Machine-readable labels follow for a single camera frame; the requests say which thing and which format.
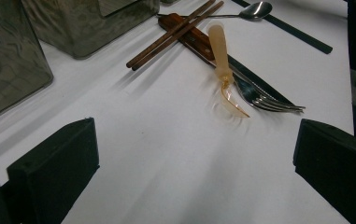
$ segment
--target brown wooden chopstick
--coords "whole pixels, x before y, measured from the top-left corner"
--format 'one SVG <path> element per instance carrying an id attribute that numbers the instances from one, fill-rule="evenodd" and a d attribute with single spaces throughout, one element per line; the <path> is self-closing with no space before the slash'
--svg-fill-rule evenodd
<path id="1" fill-rule="evenodd" d="M 199 8 L 197 8 L 192 14 L 190 14 L 183 22 L 175 26 L 172 30 L 168 31 L 164 35 L 162 35 L 160 38 L 158 38 L 154 43 L 152 43 L 150 46 L 148 46 L 146 49 L 142 50 L 138 55 L 136 55 L 131 61 L 129 61 L 126 65 L 128 68 L 132 67 L 134 64 L 136 64 L 138 61 L 140 61 L 142 58 L 144 58 L 146 55 L 148 55 L 150 52 L 152 52 L 154 49 L 156 49 L 159 45 L 161 45 L 166 39 L 168 39 L 170 36 L 172 36 L 174 33 L 176 33 L 181 27 L 189 23 L 192 19 L 197 17 L 200 13 L 205 11 L 207 8 L 209 8 L 215 0 L 208 0 L 205 4 L 201 5 Z"/>
<path id="2" fill-rule="evenodd" d="M 152 59 L 155 55 L 166 49 L 170 44 L 178 40 L 181 36 L 186 34 L 190 29 L 192 29 L 195 25 L 197 25 L 200 21 L 205 19 L 207 16 L 211 15 L 214 13 L 216 10 L 218 10 L 222 5 L 224 4 L 223 1 L 220 1 L 218 4 L 216 4 L 214 7 L 210 8 L 208 11 L 204 12 L 199 18 L 197 18 L 195 21 L 188 23 L 186 26 L 181 28 L 176 34 L 172 35 L 169 39 L 167 39 L 163 44 L 161 44 L 157 49 L 153 50 L 150 52 L 146 57 L 144 57 L 142 60 L 137 62 L 132 66 L 132 70 L 137 70 L 139 67 L 141 67 L 143 64 L 148 62 L 150 59 Z"/>

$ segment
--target metal spoon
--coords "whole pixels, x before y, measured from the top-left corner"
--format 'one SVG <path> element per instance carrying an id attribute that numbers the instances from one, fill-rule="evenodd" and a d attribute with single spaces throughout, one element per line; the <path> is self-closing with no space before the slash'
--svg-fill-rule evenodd
<path id="1" fill-rule="evenodd" d="M 270 3 L 258 2 L 245 7 L 238 15 L 212 15 L 208 18 L 241 18 L 247 21 L 255 21 L 267 16 L 272 9 L 273 6 Z"/>

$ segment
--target beige handle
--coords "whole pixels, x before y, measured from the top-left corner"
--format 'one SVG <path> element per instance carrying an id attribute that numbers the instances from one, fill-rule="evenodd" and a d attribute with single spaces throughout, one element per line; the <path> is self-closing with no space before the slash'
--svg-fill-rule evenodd
<path id="1" fill-rule="evenodd" d="M 233 83 L 233 71 L 230 69 L 227 58 L 227 46 L 224 36 L 224 30 L 221 23 L 213 22 L 208 28 L 210 46 L 216 61 L 216 76 L 221 81 L 228 79 L 229 83 Z"/>

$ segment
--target metal fork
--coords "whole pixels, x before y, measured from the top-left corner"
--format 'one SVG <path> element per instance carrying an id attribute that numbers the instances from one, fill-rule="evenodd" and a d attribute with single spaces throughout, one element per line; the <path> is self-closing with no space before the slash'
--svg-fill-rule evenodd
<path id="1" fill-rule="evenodd" d="M 235 84 L 241 97 L 251 106 L 272 112 L 303 112 L 304 106 L 285 104 L 256 89 L 235 75 Z"/>

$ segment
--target white tabletop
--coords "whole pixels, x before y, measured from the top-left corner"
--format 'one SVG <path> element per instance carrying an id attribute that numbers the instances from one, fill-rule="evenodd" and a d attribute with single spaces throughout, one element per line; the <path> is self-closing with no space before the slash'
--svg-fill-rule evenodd
<path id="1" fill-rule="evenodd" d="M 161 12 L 190 14 L 204 2 L 179 0 Z M 66 224 L 348 223 L 292 164 L 301 119 L 353 133 L 347 3 L 269 2 L 272 15 L 332 53 L 268 21 L 224 19 L 228 52 L 305 105 L 304 114 L 259 111 L 236 95 L 250 118 L 231 117 L 213 68 L 179 43 L 136 72 L 126 68 L 164 33 L 156 18 L 82 61 L 42 43 L 54 81 L 0 116 L 0 184 L 28 150 L 65 124 L 93 117 L 101 167 Z M 226 0 L 217 14 L 241 9 Z M 198 28 L 205 32 L 210 21 Z"/>

